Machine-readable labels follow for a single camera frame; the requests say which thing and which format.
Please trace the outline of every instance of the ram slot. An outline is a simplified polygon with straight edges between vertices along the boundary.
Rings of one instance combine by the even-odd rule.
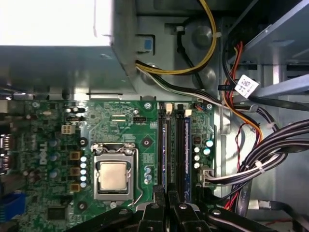
[[[184,179],[184,202],[191,202],[191,118],[184,119],[184,163],[185,163],[185,179]]]
[[[162,185],[164,176],[164,153],[165,153],[165,110],[164,103],[159,103],[159,113],[158,113],[158,184]]]
[[[165,123],[165,184],[171,183],[171,120],[168,118]]]
[[[176,112],[175,127],[175,156],[176,156],[176,186],[180,201],[184,202],[184,180],[185,180],[185,153],[184,153],[184,114],[181,105]]]

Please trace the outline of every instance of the green circuit board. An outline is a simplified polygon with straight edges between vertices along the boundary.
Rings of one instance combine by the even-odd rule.
[[[209,154],[203,154],[207,141],[215,143],[214,111],[199,111],[193,102],[178,103],[192,109],[189,182],[193,187],[200,174],[200,169],[194,169],[196,162],[201,168],[214,168],[215,145],[209,147]],[[27,120],[14,134],[18,169],[26,179],[21,189],[27,196],[26,213],[17,217],[21,232],[62,232],[115,207],[114,202],[94,199],[93,143],[135,144],[139,153],[132,180],[134,199],[138,201],[132,205],[133,201],[127,200],[121,205],[135,210],[136,205],[152,200],[152,187],[158,183],[159,155],[164,154],[158,145],[162,139],[158,102],[25,101],[24,111]],[[177,152],[175,112],[171,119],[171,162],[175,162]],[[65,132],[63,126],[69,126]],[[81,144],[81,138],[86,139],[86,145]]]
[[[110,205],[93,199],[93,161],[90,145],[94,142],[134,143],[139,150],[138,185],[142,192],[134,189],[138,203],[152,199],[152,185],[156,182],[156,117],[155,102],[145,109],[145,102],[63,102],[27,101],[25,113],[29,126],[22,134],[19,154],[21,170],[26,170],[27,184],[23,191],[27,195],[27,212],[19,218],[21,232],[60,232],[89,220],[105,211]],[[85,121],[72,121],[67,109],[84,108],[80,115]],[[145,121],[134,122],[135,116]],[[61,126],[75,125],[76,132],[62,134]],[[88,139],[89,146],[80,147],[80,137]],[[145,147],[143,140],[149,143]],[[41,164],[40,149],[46,148],[47,162]],[[71,153],[79,152],[87,158],[86,187],[81,188],[79,160],[72,160]],[[145,167],[151,168],[152,179],[145,183]],[[128,206],[131,201],[123,203]]]

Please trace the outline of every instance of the screw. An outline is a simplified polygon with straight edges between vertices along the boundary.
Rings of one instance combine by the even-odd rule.
[[[207,108],[208,110],[212,110],[212,104],[207,104],[207,105],[206,105],[206,108]]]
[[[215,215],[220,215],[221,214],[219,209],[212,210],[212,213],[215,214]]]
[[[119,212],[119,214],[127,214],[127,209],[122,209],[122,210],[120,210],[120,212]]]
[[[133,154],[133,151],[130,150],[130,149],[126,149],[126,150],[125,150],[125,153],[126,153],[127,155],[132,155],[132,154]]]
[[[159,206],[158,206],[158,204],[153,204],[153,205],[151,206],[151,208],[152,208],[152,209],[157,209],[157,208],[159,208]]]
[[[33,103],[32,103],[32,106],[33,106],[34,108],[39,108],[39,107],[40,107],[40,104],[37,103],[37,102],[33,102]]]
[[[186,208],[188,208],[188,206],[186,204],[181,204],[181,205],[179,205],[179,208],[186,209]]]
[[[116,202],[111,202],[110,204],[111,209],[114,209],[117,207],[117,203]]]
[[[145,107],[146,110],[150,110],[150,109],[151,109],[151,106],[152,106],[152,105],[151,105],[151,103],[149,103],[149,102],[147,102],[147,103],[144,104],[144,107]]]

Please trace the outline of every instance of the gray metal panel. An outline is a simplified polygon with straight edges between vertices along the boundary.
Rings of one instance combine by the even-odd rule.
[[[1,1],[2,84],[28,93],[135,93],[134,0],[25,2]]]
[[[269,97],[282,96],[287,94],[303,93],[309,90],[309,74],[292,78],[274,85],[256,89],[252,96]],[[241,95],[235,96],[234,103],[245,101],[246,99]]]
[[[309,0],[303,0],[247,43],[241,60],[274,65],[309,63],[308,20]]]
[[[208,0],[213,11],[242,12],[250,0]],[[140,15],[188,15],[192,11],[201,10],[198,0],[137,0],[137,13]]]

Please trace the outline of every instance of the capacitor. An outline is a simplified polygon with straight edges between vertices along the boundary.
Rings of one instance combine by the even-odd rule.
[[[199,160],[200,160],[200,156],[199,156],[199,155],[195,155],[195,156],[194,156],[194,160],[195,160],[195,161],[199,161]]]
[[[151,181],[151,180],[152,180],[152,178],[153,178],[153,176],[152,176],[152,175],[146,175],[146,176],[145,176],[145,179],[146,179],[146,180],[148,180],[148,181]]]
[[[56,178],[57,175],[58,175],[57,170],[52,170],[52,171],[49,173],[49,177],[52,178],[52,179],[53,179],[53,178]]]
[[[87,167],[87,164],[86,163],[81,163],[81,168],[86,168]]]
[[[31,171],[31,172],[29,173],[29,176],[30,176],[30,177],[34,177],[34,176],[35,176],[34,171]]]
[[[82,156],[81,157],[81,162],[86,162],[87,161],[87,157],[86,156]]]
[[[199,151],[200,151],[199,147],[196,146],[196,147],[194,148],[194,152],[195,152],[195,153],[198,153]]]
[[[84,181],[87,180],[87,177],[86,177],[85,175],[82,175],[81,178],[80,178],[80,180],[81,180],[82,182],[84,182]]]
[[[73,112],[74,113],[78,113],[78,111],[79,111],[78,107],[73,107]]]
[[[210,150],[209,148],[205,148],[205,149],[203,150],[203,154],[204,154],[205,156],[209,155],[210,153],[211,153],[211,150]]]
[[[82,182],[82,183],[80,183],[80,186],[81,186],[82,188],[86,188],[87,183],[86,183],[86,182]]]
[[[145,168],[145,174],[149,174],[151,172],[151,168]]]
[[[213,141],[212,141],[212,140],[208,140],[208,141],[206,142],[206,146],[207,146],[207,147],[212,147],[212,146],[213,146]]]
[[[58,144],[57,139],[50,139],[50,140],[48,141],[48,145],[49,145],[50,147],[55,147],[55,146],[57,146],[57,144]]]
[[[86,175],[87,170],[86,169],[81,169],[81,175]]]
[[[23,171],[23,175],[24,175],[24,176],[27,176],[27,175],[29,175],[29,172],[28,172],[27,170],[24,170],[24,171]]]
[[[55,162],[59,156],[60,154],[58,152],[55,152],[54,154],[50,155],[49,159],[50,161]]]
[[[196,162],[196,163],[194,164],[194,168],[195,168],[195,169],[198,169],[200,166],[201,166],[201,165],[200,165],[198,162]]]
[[[48,116],[48,115],[52,115],[53,113],[51,111],[44,111],[42,114],[45,116]]]

